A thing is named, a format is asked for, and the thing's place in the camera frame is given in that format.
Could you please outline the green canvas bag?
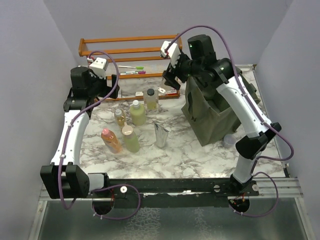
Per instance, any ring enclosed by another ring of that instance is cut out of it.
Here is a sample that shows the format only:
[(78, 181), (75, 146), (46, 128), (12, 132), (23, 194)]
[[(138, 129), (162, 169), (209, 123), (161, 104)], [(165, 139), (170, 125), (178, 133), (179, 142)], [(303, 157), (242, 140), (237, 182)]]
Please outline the green canvas bag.
[(185, 104), (181, 108), (203, 147), (235, 133), (241, 125), (226, 100), (216, 90), (211, 93), (213, 98), (206, 100), (198, 80), (190, 77), (186, 82)]

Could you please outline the clear square bottle black cap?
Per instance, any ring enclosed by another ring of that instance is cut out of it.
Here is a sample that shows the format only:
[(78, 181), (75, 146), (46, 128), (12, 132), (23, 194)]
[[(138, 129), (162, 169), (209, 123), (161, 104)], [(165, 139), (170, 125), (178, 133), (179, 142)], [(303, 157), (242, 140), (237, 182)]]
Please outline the clear square bottle black cap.
[(159, 87), (158, 87), (159, 93), (160, 93), (161, 95), (165, 95), (166, 91), (167, 91), (167, 90), (170, 90), (170, 89), (175, 89), (175, 88), (173, 88), (173, 87), (171, 87), (171, 86), (169, 86), (169, 85), (166, 85), (166, 79), (162, 77), (161, 83), (160, 83), (160, 85), (159, 85)]

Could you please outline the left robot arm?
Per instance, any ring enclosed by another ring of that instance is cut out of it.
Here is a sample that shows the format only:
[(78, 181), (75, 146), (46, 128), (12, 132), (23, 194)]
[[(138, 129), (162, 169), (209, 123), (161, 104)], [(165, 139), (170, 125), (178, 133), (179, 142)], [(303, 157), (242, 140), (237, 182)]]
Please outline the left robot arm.
[(120, 89), (119, 78), (107, 80), (86, 66), (70, 71), (71, 88), (63, 104), (64, 125), (57, 150), (50, 164), (43, 165), (40, 177), (51, 199), (85, 198), (93, 190), (97, 196), (106, 197), (111, 186), (104, 173), (85, 173), (80, 168), (80, 151), (85, 130), (91, 119), (97, 97), (116, 99)]

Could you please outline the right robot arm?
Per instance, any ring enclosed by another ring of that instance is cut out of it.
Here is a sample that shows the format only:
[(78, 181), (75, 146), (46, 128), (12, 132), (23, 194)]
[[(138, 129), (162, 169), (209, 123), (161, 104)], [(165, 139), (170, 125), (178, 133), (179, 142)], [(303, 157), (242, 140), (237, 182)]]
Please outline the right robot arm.
[(230, 191), (240, 196), (252, 182), (258, 156), (281, 130), (256, 103), (256, 92), (232, 66), (229, 58), (217, 59), (212, 40), (200, 34), (189, 38), (190, 53), (184, 54), (171, 41), (164, 41), (161, 57), (169, 59), (162, 76), (165, 84), (179, 90), (185, 84), (182, 112), (202, 146), (223, 139), (239, 126), (245, 132), (235, 147), (238, 160), (230, 176)]

